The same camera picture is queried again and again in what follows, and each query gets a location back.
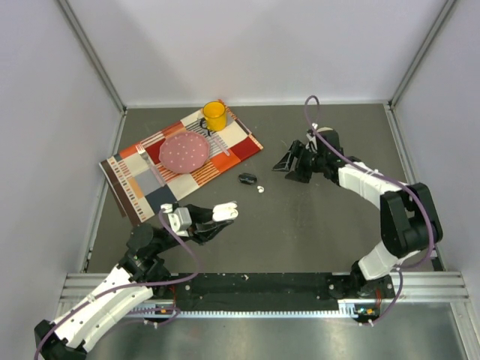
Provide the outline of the white earbud charging case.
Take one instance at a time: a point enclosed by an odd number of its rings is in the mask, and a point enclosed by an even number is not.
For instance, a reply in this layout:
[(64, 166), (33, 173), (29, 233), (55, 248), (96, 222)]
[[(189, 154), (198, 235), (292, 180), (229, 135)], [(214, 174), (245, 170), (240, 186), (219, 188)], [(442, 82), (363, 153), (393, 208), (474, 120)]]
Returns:
[(233, 221), (235, 220), (237, 217), (231, 217), (230, 216), (230, 212), (232, 210), (236, 210), (237, 212), (238, 209), (237, 209), (238, 205), (235, 201), (232, 201), (232, 202), (226, 202), (226, 203), (222, 203), (222, 204), (218, 204), (216, 205), (212, 210), (213, 210), (213, 217), (212, 217), (212, 220), (214, 222), (221, 222), (221, 221)]

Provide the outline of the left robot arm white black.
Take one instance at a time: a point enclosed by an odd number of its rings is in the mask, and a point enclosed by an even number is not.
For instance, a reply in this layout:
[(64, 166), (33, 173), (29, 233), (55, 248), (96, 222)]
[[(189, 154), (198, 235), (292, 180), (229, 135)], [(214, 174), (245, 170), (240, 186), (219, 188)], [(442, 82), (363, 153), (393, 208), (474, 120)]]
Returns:
[(161, 226), (142, 223), (130, 231), (127, 251), (110, 273), (82, 301), (54, 320), (34, 328), (35, 359), (85, 359), (96, 343), (138, 305), (165, 296), (179, 277), (166, 269), (160, 254), (180, 246), (193, 257), (189, 241), (204, 245), (238, 217), (236, 202), (213, 208), (167, 203), (158, 214)]

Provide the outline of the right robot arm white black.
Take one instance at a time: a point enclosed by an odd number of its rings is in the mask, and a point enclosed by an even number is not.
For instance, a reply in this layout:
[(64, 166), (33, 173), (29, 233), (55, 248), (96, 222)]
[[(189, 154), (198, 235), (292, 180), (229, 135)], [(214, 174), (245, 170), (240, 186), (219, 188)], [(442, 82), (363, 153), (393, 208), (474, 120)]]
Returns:
[(286, 179), (309, 183), (321, 173), (337, 186), (358, 194), (379, 209), (380, 242), (352, 265), (349, 287), (369, 296), (396, 266), (443, 238), (443, 228), (426, 184), (388, 180), (357, 157), (344, 157), (338, 132), (330, 127), (307, 131), (307, 142), (294, 141), (273, 167)]

